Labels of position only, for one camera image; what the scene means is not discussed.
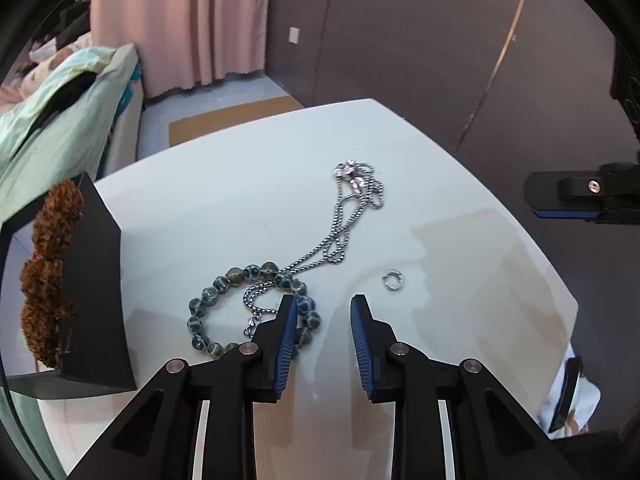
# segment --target white wall switch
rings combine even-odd
[[[300,36],[300,29],[291,27],[289,29],[289,43],[298,44],[298,37]]]

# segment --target open black box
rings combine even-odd
[[[65,351],[55,370],[7,376],[10,390],[37,399],[73,399],[136,389],[120,295],[120,227],[87,173],[72,179],[84,207],[63,257],[63,294],[75,315],[60,322]],[[33,221],[47,193],[27,204],[0,228],[0,287],[9,245]],[[0,374],[4,368],[0,360]]]

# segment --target pink curtain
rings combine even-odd
[[[92,0],[94,44],[136,45],[146,97],[264,68],[268,0]]]

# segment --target ring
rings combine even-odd
[[[395,278],[395,284],[389,283],[389,278]],[[391,269],[388,273],[382,276],[382,283],[385,285],[386,290],[400,290],[404,287],[404,279],[402,278],[402,272],[399,270]]]

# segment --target brown fur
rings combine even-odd
[[[26,297],[20,314],[22,332],[34,357],[50,368],[59,361],[58,320],[72,314],[62,295],[62,256],[82,216],[82,204],[82,195],[70,180],[51,188],[33,223],[33,258],[20,274]]]

